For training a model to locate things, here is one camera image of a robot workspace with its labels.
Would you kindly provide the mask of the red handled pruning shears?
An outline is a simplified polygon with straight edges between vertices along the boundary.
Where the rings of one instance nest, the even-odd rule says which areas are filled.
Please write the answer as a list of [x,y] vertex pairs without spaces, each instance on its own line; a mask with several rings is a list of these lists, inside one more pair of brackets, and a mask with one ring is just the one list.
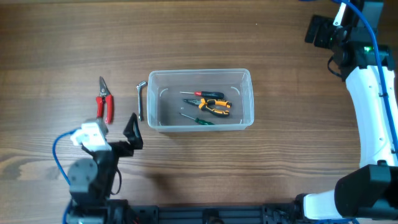
[[103,77],[99,77],[99,95],[96,97],[96,104],[96,117],[103,118],[104,109],[107,109],[105,123],[111,124],[114,118],[114,98]]

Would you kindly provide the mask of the silver socket wrench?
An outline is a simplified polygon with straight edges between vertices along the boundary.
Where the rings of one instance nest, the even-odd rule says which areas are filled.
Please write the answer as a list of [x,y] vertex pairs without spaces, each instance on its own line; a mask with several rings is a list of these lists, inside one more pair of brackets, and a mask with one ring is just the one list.
[[136,85],[137,88],[137,101],[138,101],[138,119],[143,120],[142,117],[142,89],[147,85],[146,81],[141,81]]

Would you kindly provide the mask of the green handled screwdriver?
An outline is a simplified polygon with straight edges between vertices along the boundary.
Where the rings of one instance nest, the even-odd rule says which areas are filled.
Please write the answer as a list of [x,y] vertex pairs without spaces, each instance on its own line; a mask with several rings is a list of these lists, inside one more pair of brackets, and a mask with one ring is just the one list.
[[193,117],[188,116],[188,115],[183,114],[183,113],[180,113],[180,115],[182,115],[182,116],[184,116],[186,118],[192,119],[192,120],[194,120],[194,122],[196,122],[196,123],[198,123],[200,125],[214,125],[214,123],[209,122],[209,121],[205,121],[205,120],[200,119],[200,118],[193,118]]

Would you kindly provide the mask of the orange black pliers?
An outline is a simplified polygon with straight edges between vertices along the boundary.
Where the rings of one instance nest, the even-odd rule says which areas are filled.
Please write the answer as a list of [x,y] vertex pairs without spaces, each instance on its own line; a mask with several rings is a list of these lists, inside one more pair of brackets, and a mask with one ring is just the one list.
[[[216,100],[216,99],[207,100],[205,98],[202,98],[200,100],[183,99],[182,101],[190,105],[197,106],[200,110],[209,112],[212,115],[215,115],[220,118],[228,117],[230,115],[228,109],[232,107],[232,103],[225,100]],[[216,108],[217,106],[223,106],[226,108],[226,110],[219,110],[218,108]]]

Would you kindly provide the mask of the black red screwdriver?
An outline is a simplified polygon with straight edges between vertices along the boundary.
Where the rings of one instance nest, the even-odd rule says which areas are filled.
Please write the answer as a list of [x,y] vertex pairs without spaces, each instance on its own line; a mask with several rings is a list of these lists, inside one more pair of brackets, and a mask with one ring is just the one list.
[[200,96],[203,98],[213,98],[213,99],[223,99],[224,98],[223,93],[215,92],[215,91],[195,91],[195,92],[181,91],[180,93]]

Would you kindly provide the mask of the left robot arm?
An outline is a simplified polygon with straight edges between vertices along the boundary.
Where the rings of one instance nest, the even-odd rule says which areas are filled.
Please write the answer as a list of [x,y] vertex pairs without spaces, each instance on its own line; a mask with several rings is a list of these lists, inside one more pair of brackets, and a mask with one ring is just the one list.
[[107,126],[103,119],[88,120],[70,137],[91,157],[75,161],[68,170],[71,200],[63,215],[63,223],[139,223],[139,217],[127,200],[111,200],[116,176],[121,178],[119,159],[132,157],[143,148],[143,140],[132,114],[123,134],[125,141],[107,142]]

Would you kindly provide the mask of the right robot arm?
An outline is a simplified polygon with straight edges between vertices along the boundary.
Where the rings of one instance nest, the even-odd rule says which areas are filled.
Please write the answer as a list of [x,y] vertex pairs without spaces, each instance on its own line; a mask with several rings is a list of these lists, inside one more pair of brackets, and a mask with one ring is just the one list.
[[395,62],[377,42],[382,1],[339,1],[334,18],[315,15],[305,41],[332,51],[356,113],[359,169],[332,190],[296,198],[295,220],[318,223],[360,218],[397,219],[397,102]]

